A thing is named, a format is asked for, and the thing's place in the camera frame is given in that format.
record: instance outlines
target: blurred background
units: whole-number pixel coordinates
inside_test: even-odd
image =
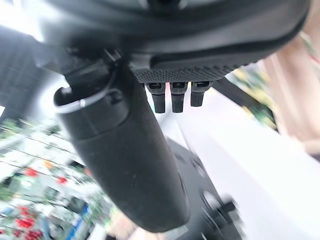
[[[167,87],[166,113],[155,113],[239,204],[247,239],[320,238],[319,22],[315,0],[300,35],[228,74],[227,88],[213,85],[203,107],[185,100],[172,113]],[[0,240],[176,239],[138,228],[97,185],[55,119],[53,94],[68,84],[36,66],[29,33],[0,2]],[[270,230],[271,218],[281,229]]]

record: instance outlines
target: textured black panel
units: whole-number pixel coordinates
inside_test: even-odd
[[[238,67],[238,65],[195,66],[178,69],[135,71],[134,74],[140,83],[206,82],[218,80]]]

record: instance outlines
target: black plastic clip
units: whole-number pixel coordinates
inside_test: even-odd
[[[193,82],[191,85],[191,99],[190,99],[190,105],[192,107],[201,107],[204,95],[207,90],[212,85],[212,81],[199,81],[199,82]]]
[[[185,93],[188,88],[187,82],[171,82],[171,100],[172,100],[172,112],[182,113],[184,111],[184,99]]]
[[[166,84],[163,82],[159,83],[148,83],[146,84],[149,92],[152,94],[154,103],[154,110],[157,114],[163,114],[166,112]]]

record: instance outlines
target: black plastic housing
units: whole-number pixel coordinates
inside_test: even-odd
[[[126,64],[83,91],[59,89],[57,115],[75,149],[112,201],[150,232],[189,220],[188,200],[174,156]]]

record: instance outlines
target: white surface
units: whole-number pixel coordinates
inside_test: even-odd
[[[200,108],[185,101],[162,130],[182,145],[184,135],[217,191],[235,199],[247,239],[319,240],[319,163],[218,93]]]

